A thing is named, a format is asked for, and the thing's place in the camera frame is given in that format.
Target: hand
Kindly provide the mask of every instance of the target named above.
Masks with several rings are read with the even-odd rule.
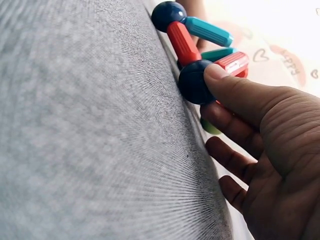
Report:
[[[320,239],[320,99],[290,87],[273,87],[228,76],[212,64],[205,82],[221,103],[201,107],[201,116],[254,159],[218,137],[209,154],[248,185],[219,180],[256,240]]]
[[[180,3],[184,7],[188,16],[197,17],[201,20],[208,21],[205,3],[203,0],[176,0],[176,2]],[[209,50],[211,45],[209,41],[203,40],[196,36],[191,37],[194,40],[200,53]]]

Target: dark blue ball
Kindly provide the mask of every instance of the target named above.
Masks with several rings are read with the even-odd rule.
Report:
[[[195,61],[185,66],[179,76],[178,88],[181,95],[197,105],[209,104],[216,100],[211,94],[204,79],[204,71],[212,64],[208,60]]]
[[[180,64],[179,60],[176,61],[176,65],[178,67],[178,69],[181,71],[184,67]]]
[[[151,15],[151,21],[156,29],[166,33],[172,22],[183,23],[187,17],[184,7],[175,1],[165,1],[157,5]]]

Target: gray fabric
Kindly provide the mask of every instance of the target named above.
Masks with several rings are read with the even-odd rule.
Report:
[[[143,4],[0,0],[0,239],[230,238]]]

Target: magnetic building toy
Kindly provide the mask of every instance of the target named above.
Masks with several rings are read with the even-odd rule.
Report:
[[[205,105],[216,100],[204,80],[204,71],[212,63],[220,65],[231,76],[247,77],[249,58],[245,53],[230,47],[234,38],[229,32],[194,16],[187,16],[184,7],[175,1],[158,4],[152,12],[151,20],[157,30],[168,35],[177,55],[177,66],[180,69],[178,88],[187,101]],[[222,48],[201,54],[191,35]],[[213,132],[213,126],[205,120],[201,119],[201,125],[207,132]]]

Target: textured fabric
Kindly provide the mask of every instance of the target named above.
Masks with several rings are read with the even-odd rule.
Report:
[[[0,239],[227,240],[198,125],[136,0],[0,0]]]

